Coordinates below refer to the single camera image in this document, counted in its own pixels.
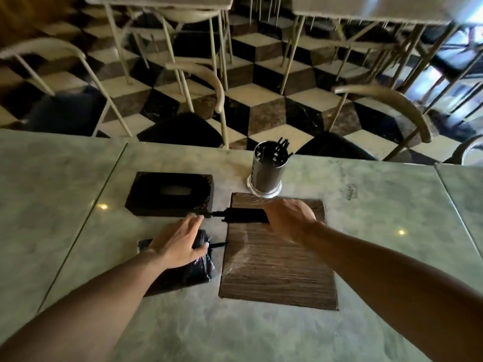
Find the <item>marble table with beige legs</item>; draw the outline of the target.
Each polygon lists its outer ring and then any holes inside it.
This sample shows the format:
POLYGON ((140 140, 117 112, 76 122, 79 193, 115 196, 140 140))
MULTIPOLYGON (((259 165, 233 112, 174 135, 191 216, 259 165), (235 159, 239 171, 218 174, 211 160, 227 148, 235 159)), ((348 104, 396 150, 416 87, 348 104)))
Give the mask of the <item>marble table with beige legs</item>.
POLYGON ((359 35, 371 30, 378 23, 390 22, 398 24, 413 24, 413 39, 409 49, 404 53, 400 67, 393 78, 395 83, 410 52, 422 35, 426 25, 446 25, 442 36, 426 54, 420 53, 422 60, 408 75, 399 91, 406 93, 417 80, 436 52, 441 48, 458 27, 465 24, 483 24, 483 0, 292 0, 291 8, 296 16, 294 21, 295 36, 291 41, 291 55, 281 84, 280 93, 285 90, 288 73, 299 42, 301 30, 306 17, 323 17, 332 20, 339 34, 339 45, 354 43, 359 35), (362 30, 359 35, 346 40, 341 31, 340 20, 370 21, 371 25, 362 30))
POLYGON ((208 20, 210 24, 211 52, 213 69, 216 70, 216 52, 214 49, 214 31, 212 18, 217 17, 218 33, 221 46, 221 72, 223 86, 228 90, 226 56, 225 56, 225 37, 223 35, 222 17, 233 5, 233 0, 85 0, 91 5, 102 5, 105 7, 111 29, 114 30, 114 20, 112 6, 154 8, 160 15, 163 28, 167 29, 166 21, 176 23, 198 23, 208 20))

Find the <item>person's right hand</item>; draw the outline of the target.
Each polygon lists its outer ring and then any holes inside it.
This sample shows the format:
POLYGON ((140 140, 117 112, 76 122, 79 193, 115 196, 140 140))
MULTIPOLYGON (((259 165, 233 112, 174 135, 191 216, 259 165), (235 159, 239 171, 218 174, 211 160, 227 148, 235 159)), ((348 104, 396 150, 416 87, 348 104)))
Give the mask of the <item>person's right hand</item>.
POLYGON ((274 201, 289 202, 287 232, 274 233, 271 231, 281 238, 305 245, 320 237, 320 234, 326 228, 326 224, 317 220, 315 214, 305 202, 297 199, 275 199, 274 201))

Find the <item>person's left hand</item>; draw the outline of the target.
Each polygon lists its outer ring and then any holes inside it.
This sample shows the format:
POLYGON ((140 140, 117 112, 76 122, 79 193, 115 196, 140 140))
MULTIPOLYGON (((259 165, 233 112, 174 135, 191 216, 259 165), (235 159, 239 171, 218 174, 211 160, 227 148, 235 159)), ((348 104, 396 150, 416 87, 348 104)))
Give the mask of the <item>person's left hand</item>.
POLYGON ((159 272, 187 265, 196 260, 194 243, 203 215, 188 214, 184 219, 167 225, 148 246, 159 272))

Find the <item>perforated metal cutlery holder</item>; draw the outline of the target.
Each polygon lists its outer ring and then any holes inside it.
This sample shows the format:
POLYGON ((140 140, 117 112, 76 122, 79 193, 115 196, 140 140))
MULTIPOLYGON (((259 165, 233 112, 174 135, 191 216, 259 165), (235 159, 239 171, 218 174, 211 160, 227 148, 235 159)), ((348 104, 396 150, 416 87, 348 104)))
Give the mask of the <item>perforated metal cutlery holder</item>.
POLYGON ((289 159, 284 162, 276 160, 276 145, 277 141, 263 141, 254 149, 252 170, 246 185, 256 197, 270 199, 281 192, 281 176, 289 159))

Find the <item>person's left forearm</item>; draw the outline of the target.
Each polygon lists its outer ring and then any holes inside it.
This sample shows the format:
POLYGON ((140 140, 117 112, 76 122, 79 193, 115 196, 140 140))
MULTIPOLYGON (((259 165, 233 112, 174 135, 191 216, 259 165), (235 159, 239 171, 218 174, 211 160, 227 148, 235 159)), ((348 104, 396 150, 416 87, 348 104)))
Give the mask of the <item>person's left forearm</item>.
POLYGON ((146 250, 73 290, 0 346, 0 362, 106 362, 166 253, 146 250))

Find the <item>black chopstick bundle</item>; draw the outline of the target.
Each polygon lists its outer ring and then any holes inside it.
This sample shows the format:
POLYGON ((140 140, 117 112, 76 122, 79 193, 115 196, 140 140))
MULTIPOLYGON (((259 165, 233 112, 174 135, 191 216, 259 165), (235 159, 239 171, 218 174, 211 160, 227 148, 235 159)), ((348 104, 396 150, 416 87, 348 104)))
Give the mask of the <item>black chopstick bundle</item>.
POLYGON ((222 222, 233 223, 269 223, 266 212, 261 208, 234 208, 229 207, 224 211, 214 211, 211 217, 220 218, 222 222))

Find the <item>black plastic packet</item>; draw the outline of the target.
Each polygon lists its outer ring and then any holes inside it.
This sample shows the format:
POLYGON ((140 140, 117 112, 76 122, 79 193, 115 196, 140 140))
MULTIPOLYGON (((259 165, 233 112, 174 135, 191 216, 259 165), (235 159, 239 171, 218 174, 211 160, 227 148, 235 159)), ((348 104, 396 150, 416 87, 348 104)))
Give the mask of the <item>black plastic packet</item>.
POLYGON ((183 288, 210 282, 215 275, 214 263, 211 259, 212 249, 195 261, 182 267, 170 268, 162 272, 149 286, 143 297, 178 291, 183 288))

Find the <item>dark wooden tissue box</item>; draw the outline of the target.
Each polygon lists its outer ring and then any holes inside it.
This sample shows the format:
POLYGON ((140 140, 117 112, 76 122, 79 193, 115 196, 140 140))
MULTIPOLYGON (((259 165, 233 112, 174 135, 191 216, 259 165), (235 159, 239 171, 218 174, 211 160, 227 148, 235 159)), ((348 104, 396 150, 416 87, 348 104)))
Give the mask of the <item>dark wooden tissue box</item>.
POLYGON ((138 217, 184 218, 189 213, 211 216, 212 175, 137 172, 124 207, 138 217))

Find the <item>brown wood-grain placemat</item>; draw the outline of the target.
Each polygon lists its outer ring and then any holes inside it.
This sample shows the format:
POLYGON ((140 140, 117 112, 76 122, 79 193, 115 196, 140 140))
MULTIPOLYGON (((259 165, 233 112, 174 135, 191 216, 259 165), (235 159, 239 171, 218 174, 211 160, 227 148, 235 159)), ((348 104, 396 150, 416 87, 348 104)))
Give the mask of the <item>brown wood-grain placemat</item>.
POLYGON ((261 223, 227 225, 220 298, 338 310, 333 270, 261 223))

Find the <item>beige chair with black seat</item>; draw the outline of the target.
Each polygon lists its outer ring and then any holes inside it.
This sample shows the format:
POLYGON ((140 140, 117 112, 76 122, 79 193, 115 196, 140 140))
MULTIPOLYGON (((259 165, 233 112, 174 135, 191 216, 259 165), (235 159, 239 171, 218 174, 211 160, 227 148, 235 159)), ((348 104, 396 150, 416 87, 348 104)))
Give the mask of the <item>beige chair with black seat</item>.
POLYGON ((26 119, 22 121, 23 126, 31 132, 68 134, 77 133, 93 121, 91 117, 96 98, 92 93, 56 94, 23 58, 25 54, 52 49, 68 51, 80 60, 97 88, 106 98, 106 106, 114 111, 128 136, 133 137, 130 128, 124 121, 112 98, 89 66, 86 54, 72 43, 54 37, 30 39, 0 50, 1 60, 14 57, 30 73, 31 77, 40 84, 47 94, 46 97, 43 97, 38 103, 33 105, 26 119))
POLYGON ((443 164, 464 165, 466 158, 471 150, 483 145, 483 134, 476 135, 468 141, 461 143, 452 153, 452 155, 443 164))
POLYGON ((228 131, 225 115, 225 92, 221 81, 215 72, 197 62, 201 59, 179 58, 178 63, 166 63, 167 70, 188 72, 208 83, 216 93, 214 111, 220 116, 221 133, 212 127, 208 121, 194 112, 183 112, 162 119, 153 126, 137 134, 141 142, 188 145, 199 147, 229 149, 228 131))
POLYGON ((212 67, 219 73, 224 90, 228 90, 226 68, 226 49, 230 61, 233 59, 231 32, 227 10, 185 10, 174 8, 136 8, 127 7, 130 20, 124 32, 130 33, 136 43, 134 52, 139 52, 149 69, 153 64, 146 57, 142 34, 151 37, 150 46, 159 54, 155 35, 164 36, 168 49, 168 62, 193 62, 212 67))
POLYGON ((396 145, 382 161, 393 159, 407 148, 407 145, 416 136, 419 136, 421 142, 424 144, 431 143, 435 137, 428 116, 422 114, 421 110, 414 103, 410 102, 405 96, 395 90, 382 86, 345 85, 333 87, 332 92, 336 95, 342 94, 342 98, 337 105, 336 112, 330 121, 328 129, 306 143, 297 151, 297 154, 368 161, 378 160, 374 155, 356 143, 331 132, 345 104, 347 96, 350 94, 362 96, 363 98, 371 98, 375 102, 386 105, 400 113, 402 117, 407 118, 415 126, 413 132, 396 145))

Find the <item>black chopsticks in holder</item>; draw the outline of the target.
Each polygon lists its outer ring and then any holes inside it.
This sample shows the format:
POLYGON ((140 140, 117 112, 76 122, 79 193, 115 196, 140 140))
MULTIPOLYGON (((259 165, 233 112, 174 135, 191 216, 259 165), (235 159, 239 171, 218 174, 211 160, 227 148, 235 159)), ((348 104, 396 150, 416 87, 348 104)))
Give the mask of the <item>black chopsticks in holder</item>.
POLYGON ((284 162, 290 158, 290 156, 293 155, 293 152, 289 153, 288 152, 288 147, 289 147, 289 140, 284 139, 283 137, 280 137, 280 139, 277 141, 277 145, 275 148, 275 158, 279 162, 284 162))

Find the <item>person's right forearm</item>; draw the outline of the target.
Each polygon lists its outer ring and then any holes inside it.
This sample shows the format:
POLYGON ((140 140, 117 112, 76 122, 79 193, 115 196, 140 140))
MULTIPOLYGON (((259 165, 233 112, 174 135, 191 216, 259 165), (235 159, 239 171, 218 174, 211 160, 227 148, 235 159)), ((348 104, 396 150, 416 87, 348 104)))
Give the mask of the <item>person's right forearm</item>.
POLYGON ((483 362, 483 294, 400 252, 320 222, 301 241, 433 362, 483 362))

